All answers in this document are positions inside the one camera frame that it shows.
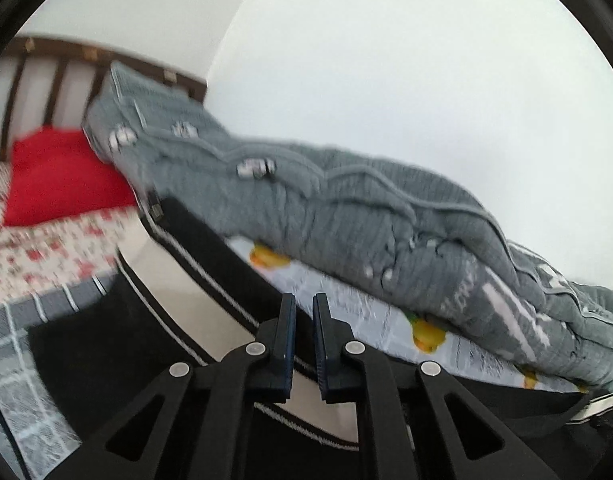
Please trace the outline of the black pants with white stripe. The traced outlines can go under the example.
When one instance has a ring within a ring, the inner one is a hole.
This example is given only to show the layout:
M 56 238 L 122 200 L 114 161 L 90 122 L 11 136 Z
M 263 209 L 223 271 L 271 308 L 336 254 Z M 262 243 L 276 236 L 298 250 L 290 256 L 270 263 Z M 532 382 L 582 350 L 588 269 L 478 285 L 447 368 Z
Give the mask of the black pants with white stripe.
M 238 479 L 378 479 L 360 451 L 354 403 L 322 398 L 313 311 L 301 312 L 295 294 L 265 283 L 209 226 L 177 220 L 181 210 L 175 200 L 151 202 L 118 247 L 107 294 L 30 333 L 36 368 L 80 446 L 172 364 L 208 366 L 254 341 L 291 294 L 290 397 L 250 408 Z M 503 402 L 444 372 L 537 454 L 553 479 L 613 479 L 613 394 Z

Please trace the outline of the grey fruit-print bed cover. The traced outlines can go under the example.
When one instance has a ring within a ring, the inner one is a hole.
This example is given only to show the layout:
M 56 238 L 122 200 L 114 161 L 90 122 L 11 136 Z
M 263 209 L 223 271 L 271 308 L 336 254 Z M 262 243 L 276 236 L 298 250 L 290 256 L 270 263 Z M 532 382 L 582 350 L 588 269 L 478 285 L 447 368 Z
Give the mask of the grey fruit-print bed cover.
M 265 283 L 295 294 L 303 313 L 311 313 L 313 294 L 325 292 L 333 317 L 349 323 L 364 344 L 389 356 L 414 364 L 436 361 L 503 402 L 511 396 L 576 401 L 586 393 L 573 382 L 509 364 L 474 342 L 441 330 L 438 323 L 402 312 L 250 240 L 232 238 L 227 244 Z M 79 444 L 40 381 L 28 331 L 90 307 L 107 294 L 115 277 L 114 270 L 106 269 L 78 282 L 57 283 L 39 294 L 19 290 L 0 303 L 0 452 L 17 476 L 27 472 L 33 479 L 45 478 Z

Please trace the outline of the grey quilted blanket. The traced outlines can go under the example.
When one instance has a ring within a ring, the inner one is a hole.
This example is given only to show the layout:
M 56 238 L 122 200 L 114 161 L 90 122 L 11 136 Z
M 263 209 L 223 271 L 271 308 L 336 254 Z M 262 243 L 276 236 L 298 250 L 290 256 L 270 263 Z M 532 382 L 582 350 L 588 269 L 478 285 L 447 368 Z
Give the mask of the grey quilted blanket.
M 613 290 L 567 280 L 432 171 L 237 138 L 198 102 L 113 63 L 84 118 L 98 156 L 177 220 L 242 236 L 502 358 L 613 392 Z

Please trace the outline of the floral bed sheet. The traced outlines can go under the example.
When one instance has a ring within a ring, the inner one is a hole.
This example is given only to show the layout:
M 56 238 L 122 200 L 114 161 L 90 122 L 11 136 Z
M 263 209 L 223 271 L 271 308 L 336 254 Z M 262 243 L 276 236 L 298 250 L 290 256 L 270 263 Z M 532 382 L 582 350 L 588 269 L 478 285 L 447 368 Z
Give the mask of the floral bed sheet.
M 3 218 L 9 185 L 10 167 L 0 162 L 0 304 L 113 268 L 116 244 L 137 218 L 134 207 L 8 228 Z

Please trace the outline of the red pillow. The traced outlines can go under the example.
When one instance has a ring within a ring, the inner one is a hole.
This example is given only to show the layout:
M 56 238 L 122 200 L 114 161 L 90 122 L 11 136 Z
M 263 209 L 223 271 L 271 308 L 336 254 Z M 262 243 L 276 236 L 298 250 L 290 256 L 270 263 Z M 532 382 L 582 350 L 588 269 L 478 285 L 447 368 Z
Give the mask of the red pillow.
M 44 127 L 12 144 L 5 226 L 36 226 L 134 204 L 128 182 L 98 159 L 79 129 Z

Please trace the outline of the dark wooden headboard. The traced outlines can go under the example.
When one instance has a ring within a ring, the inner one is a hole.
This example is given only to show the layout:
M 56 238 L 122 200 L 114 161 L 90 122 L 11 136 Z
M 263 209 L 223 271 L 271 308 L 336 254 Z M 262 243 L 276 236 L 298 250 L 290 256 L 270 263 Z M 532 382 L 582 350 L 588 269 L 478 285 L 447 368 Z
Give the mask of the dark wooden headboard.
M 0 55 L 0 162 L 12 142 L 41 126 L 75 128 L 120 62 L 201 102 L 207 84 L 175 67 L 130 52 L 64 38 L 17 36 Z

